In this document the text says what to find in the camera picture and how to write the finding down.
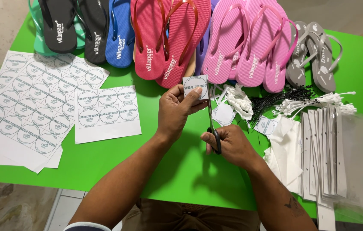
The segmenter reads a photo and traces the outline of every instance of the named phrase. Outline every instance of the scissors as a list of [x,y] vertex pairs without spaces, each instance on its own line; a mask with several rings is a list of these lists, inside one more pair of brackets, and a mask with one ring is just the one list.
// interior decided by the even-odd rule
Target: scissors
[[214,126],[213,126],[213,115],[212,115],[213,110],[211,109],[209,80],[207,80],[207,95],[209,96],[209,99],[207,100],[207,109],[209,110],[209,118],[210,118],[210,127],[207,129],[207,132],[209,132],[215,136],[218,151],[215,150],[213,147],[212,147],[212,149],[215,152],[215,154],[220,155],[221,154],[220,136],[219,136],[219,133],[214,129]]

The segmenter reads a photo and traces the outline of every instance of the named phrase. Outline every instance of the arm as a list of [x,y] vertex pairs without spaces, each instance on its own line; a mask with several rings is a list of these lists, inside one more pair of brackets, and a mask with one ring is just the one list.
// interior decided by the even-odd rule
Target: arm
[[179,139],[189,114],[206,107],[198,101],[202,89],[184,98],[177,85],[160,98],[158,128],[154,136],[135,153],[99,180],[82,200],[69,224],[93,222],[112,229],[136,203],[158,163]]
[[[316,231],[306,211],[256,153],[241,128],[229,125],[216,130],[223,139],[221,151],[224,158],[247,171],[257,211],[265,228],[269,231]],[[205,132],[200,138],[207,143],[207,154],[210,154],[212,146],[217,149],[213,134]]]

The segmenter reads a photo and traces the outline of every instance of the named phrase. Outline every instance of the red flip-flop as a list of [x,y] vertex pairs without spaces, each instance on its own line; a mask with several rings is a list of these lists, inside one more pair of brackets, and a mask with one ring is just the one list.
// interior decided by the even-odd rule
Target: red flip-flop
[[163,28],[171,5],[171,0],[130,1],[135,32],[134,68],[142,79],[153,80],[164,74]]
[[175,0],[166,17],[169,38],[164,35],[165,72],[156,82],[171,88],[182,82],[189,60],[209,25],[210,0]]

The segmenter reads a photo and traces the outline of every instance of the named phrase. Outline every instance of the hand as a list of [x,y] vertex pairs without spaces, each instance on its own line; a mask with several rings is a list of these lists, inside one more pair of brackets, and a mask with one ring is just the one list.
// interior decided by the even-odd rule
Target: hand
[[182,84],[170,88],[158,103],[158,128],[156,135],[171,142],[180,138],[187,116],[207,107],[207,99],[198,100],[203,89],[197,87],[184,98]]
[[[237,125],[228,125],[216,129],[220,136],[221,155],[230,163],[250,170],[255,158],[260,157],[250,144],[242,129]],[[205,132],[200,136],[206,142],[206,154],[211,153],[211,148],[217,150],[216,138],[213,134]]]

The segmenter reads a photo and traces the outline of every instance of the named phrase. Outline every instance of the fingernail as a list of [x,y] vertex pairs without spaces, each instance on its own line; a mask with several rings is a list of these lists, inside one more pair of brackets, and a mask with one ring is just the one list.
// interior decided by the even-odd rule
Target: fingernail
[[193,89],[193,91],[197,92],[197,94],[201,94],[203,89],[201,87],[196,87]]
[[209,134],[203,134],[201,138],[203,141],[207,141],[209,139]]

